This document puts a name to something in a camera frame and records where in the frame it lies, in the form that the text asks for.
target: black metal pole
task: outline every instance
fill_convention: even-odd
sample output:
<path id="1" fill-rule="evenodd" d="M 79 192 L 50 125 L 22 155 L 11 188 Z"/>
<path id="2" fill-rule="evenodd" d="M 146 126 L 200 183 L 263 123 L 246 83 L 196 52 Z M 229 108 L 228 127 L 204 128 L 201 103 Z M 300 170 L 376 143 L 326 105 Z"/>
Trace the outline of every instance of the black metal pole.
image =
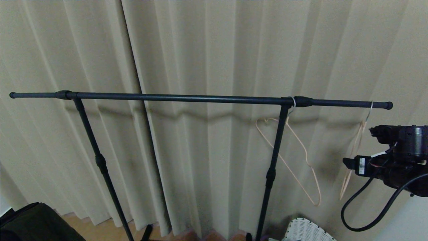
<path id="1" fill-rule="evenodd" d="M 276 161 L 278 160 L 279 148 L 281 147 L 282 133 L 284 132 L 285 120 L 287 119 L 289 105 L 282 105 L 281 112 L 279 113 L 278 128 L 276 130 L 275 144 L 273 145 L 272 159 L 270 160 L 270 167 L 266 174 L 266 187 L 265 195 L 263 196 L 262 210 L 260 212 L 259 225 L 257 227 L 256 241 L 260 241 L 265 223 L 266 211 L 268 209 L 268 202 L 270 190 L 273 186 L 273 181 L 276 176 Z"/>
<path id="2" fill-rule="evenodd" d="M 117 198 L 116 191 L 114 190 L 113 183 L 108 174 L 107 163 L 104 156 L 101 154 L 100 149 L 98 148 L 97 141 L 92 131 L 91 124 L 89 123 L 88 116 L 86 115 L 85 107 L 81 99 L 73 99 L 74 104 L 76 105 L 77 110 L 79 111 L 80 118 L 82 119 L 83 126 L 85 126 L 86 133 L 88 135 L 89 141 L 91 142 L 92 149 L 95 153 L 95 162 L 99 167 L 101 174 L 104 177 L 108 191 L 110 192 L 111 199 L 113 200 L 114 206 L 119 214 L 120 220 L 122 221 L 123 228 L 125 229 L 126 235 L 128 236 L 129 241 L 134 241 L 132 238 L 131 230 L 129 229 L 128 223 L 126 222 L 125 215 L 123 214 L 122 207 L 120 206 L 119 199 Z"/>
<path id="3" fill-rule="evenodd" d="M 180 101 L 204 103 L 236 103 L 260 105 L 289 105 L 293 106 L 291 97 L 252 97 L 252 96 L 209 96 L 209 95 L 169 95 L 169 94 L 136 94 L 136 93 L 88 93 L 61 90 L 55 93 L 15 93 L 9 94 L 11 98 L 58 98 L 58 99 L 122 99 L 122 100 L 149 100 L 149 101 Z M 296 107 L 318 106 L 344 106 L 370 108 L 370 101 L 312 99 L 295 96 Z M 373 108 L 391 109 L 392 102 L 373 102 Z"/>

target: white wicker basket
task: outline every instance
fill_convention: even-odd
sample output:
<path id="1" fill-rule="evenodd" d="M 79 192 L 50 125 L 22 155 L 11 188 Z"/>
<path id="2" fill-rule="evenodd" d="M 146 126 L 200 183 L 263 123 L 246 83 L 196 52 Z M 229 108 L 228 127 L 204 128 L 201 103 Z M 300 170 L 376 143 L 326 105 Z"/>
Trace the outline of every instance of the white wicker basket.
<path id="1" fill-rule="evenodd" d="M 333 241 L 331 235 L 306 218 L 293 219 L 288 225 L 284 240 L 287 241 Z"/>

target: black mechanical device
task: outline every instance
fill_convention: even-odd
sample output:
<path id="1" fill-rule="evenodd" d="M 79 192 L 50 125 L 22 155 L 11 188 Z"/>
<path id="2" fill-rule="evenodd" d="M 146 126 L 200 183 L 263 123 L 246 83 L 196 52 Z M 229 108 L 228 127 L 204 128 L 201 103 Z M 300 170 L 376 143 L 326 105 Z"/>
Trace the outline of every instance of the black mechanical device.
<path id="1" fill-rule="evenodd" d="M 410 192 L 411 196 L 428 197 L 428 126 L 380 125 L 370 128 L 370 133 L 379 143 L 389 145 L 389 149 L 372 156 L 343 158 L 343 163 L 349 169 L 355 170 L 355 174 L 370 178 L 342 209 L 344 225 L 356 232 L 368 230 L 376 225 L 402 190 Z M 352 228 L 344 219 L 344 211 L 374 178 L 383 180 L 385 185 L 397 190 L 372 223 L 362 228 Z"/>

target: beige curtain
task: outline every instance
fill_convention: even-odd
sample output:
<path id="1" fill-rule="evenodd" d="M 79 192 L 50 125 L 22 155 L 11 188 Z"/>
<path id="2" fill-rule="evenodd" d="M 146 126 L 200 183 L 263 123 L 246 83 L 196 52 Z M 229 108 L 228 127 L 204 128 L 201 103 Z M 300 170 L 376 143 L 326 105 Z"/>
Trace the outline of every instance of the beige curtain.
<path id="1" fill-rule="evenodd" d="M 1 162 L 28 202 L 120 225 L 72 103 L 11 100 L 10 91 L 393 101 L 390 111 L 372 111 L 369 127 L 426 124 L 427 19 L 428 4 L 417 0 L 1 2 Z M 278 107 L 84 102 L 137 228 L 158 221 L 166 233 L 169 220 L 175 234 L 255 234 L 272 150 L 254 122 L 276 117 Z M 308 148 L 323 200 L 314 207 L 279 161 L 265 230 L 285 231 L 296 214 L 338 240 L 369 240 L 386 225 L 407 194 L 367 232 L 350 232 L 340 221 L 343 203 L 366 181 L 353 176 L 338 200 L 341 160 L 367 112 L 293 112 L 290 124 Z M 261 127 L 273 141 L 276 124 Z M 280 153 L 315 199 L 304 152 L 290 134 Z M 385 149 L 368 131 L 363 138 L 360 154 Z M 369 223 L 392 192 L 376 181 L 347 219 Z"/>

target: white label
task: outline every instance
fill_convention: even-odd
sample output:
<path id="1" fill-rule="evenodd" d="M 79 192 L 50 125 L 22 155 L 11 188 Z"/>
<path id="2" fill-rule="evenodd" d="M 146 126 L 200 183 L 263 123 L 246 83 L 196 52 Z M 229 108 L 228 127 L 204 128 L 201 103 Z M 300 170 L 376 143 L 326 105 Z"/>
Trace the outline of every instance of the white label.
<path id="1" fill-rule="evenodd" d="M 360 169 L 358 171 L 358 173 L 360 175 L 364 175 L 364 167 L 366 166 L 366 160 L 365 158 L 360 157 Z"/>

